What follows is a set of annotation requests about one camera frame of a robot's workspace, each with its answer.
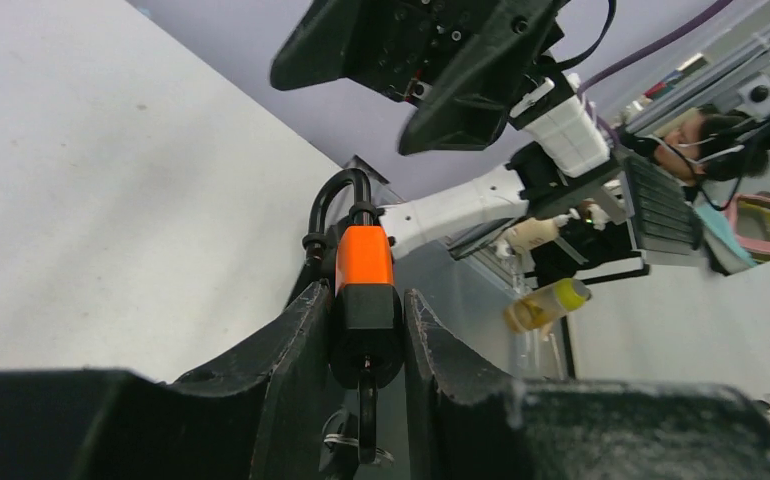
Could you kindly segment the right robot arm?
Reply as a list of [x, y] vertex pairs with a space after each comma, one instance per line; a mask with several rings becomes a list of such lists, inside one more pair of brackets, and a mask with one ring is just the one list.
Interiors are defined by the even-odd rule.
[[[528, 133], [531, 160], [577, 180], [602, 168], [609, 147], [558, 61], [560, 1], [315, 1], [276, 54], [271, 86], [350, 80], [412, 105], [400, 155], [482, 151], [507, 127]], [[514, 163], [427, 197], [376, 207], [364, 172], [347, 168], [319, 191], [303, 246], [328, 248], [325, 213], [346, 186], [351, 223], [379, 227], [395, 258], [462, 230], [526, 215], [533, 187]]]

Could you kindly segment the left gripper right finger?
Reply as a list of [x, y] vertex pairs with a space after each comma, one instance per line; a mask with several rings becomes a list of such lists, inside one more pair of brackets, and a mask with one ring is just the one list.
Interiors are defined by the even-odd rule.
[[405, 292], [404, 323], [411, 477], [510, 477], [510, 376], [444, 326], [417, 290]]

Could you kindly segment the pink framed container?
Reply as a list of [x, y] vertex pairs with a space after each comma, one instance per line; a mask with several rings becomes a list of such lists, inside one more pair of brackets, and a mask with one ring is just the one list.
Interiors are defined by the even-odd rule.
[[770, 261], [770, 192], [737, 194], [726, 217], [739, 244], [758, 263]]

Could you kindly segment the black keyboard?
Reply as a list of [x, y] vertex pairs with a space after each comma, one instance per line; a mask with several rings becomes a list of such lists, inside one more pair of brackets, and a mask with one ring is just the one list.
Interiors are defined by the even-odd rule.
[[681, 185], [648, 159], [627, 150], [617, 152], [635, 250], [692, 256], [702, 241], [700, 220], [685, 201]]

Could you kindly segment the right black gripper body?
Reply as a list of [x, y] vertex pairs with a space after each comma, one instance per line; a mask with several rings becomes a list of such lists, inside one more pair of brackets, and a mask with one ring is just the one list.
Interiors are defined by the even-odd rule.
[[[376, 92], [395, 102], [421, 103], [498, 1], [383, 2], [384, 42], [378, 67], [385, 75], [385, 89]], [[556, 21], [549, 47], [562, 36]]]

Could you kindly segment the orange black padlock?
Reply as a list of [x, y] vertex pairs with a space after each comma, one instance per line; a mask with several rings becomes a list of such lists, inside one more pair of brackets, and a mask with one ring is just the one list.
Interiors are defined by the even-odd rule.
[[401, 369], [402, 311], [394, 285], [389, 237], [379, 223], [370, 180], [364, 171], [341, 170], [321, 187], [310, 210], [302, 245], [307, 272], [321, 278], [330, 250], [326, 213], [337, 194], [347, 187], [353, 193], [349, 224], [332, 249], [334, 303], [328, 317], [328, 359], [339, 384], [375, 391], [388, 385]]

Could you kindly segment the person in background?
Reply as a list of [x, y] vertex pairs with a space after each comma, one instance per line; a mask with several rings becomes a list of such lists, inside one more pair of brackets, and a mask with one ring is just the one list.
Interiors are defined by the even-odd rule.
[[622, 127], [618, 139], [678, 180], [692, 201], [707, 183], [760, 178], [768, 172], [770, 132], [740, 142], [739, 130], [749, 125], [750, 115], [740, 110], [720, 113], [701, 107], [661, 137], [635, 135]]

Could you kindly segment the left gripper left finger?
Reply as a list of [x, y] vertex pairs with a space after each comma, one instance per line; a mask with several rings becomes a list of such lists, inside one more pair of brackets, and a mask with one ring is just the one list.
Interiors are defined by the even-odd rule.
[[318, 479], [332, 293], [308, 286], [257, 332], [183, 375], [172, 389], [176, 479]]

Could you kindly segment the yellow capped bottle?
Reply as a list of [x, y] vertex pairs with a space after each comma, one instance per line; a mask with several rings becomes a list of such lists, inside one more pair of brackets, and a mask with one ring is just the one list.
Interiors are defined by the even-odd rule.
[[592, 292], [585, 283], [565, 278], [516, 300], [503, 311], [503, 319], [513, 332], [526, 333], [566, 317], [591, 297]]

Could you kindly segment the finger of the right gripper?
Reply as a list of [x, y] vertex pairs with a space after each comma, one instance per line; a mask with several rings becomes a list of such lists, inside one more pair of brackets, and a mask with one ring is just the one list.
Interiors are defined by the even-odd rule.
[[383, 91], [384, 25], [383, 1], [312, 2], [272, 61], [271, 86], [290, 91], [346, 78]]
[[481, 151], [505, 129], [512, 107], [539, 76], [564, 1], [498, 1], [432, 83], [397, 152]]

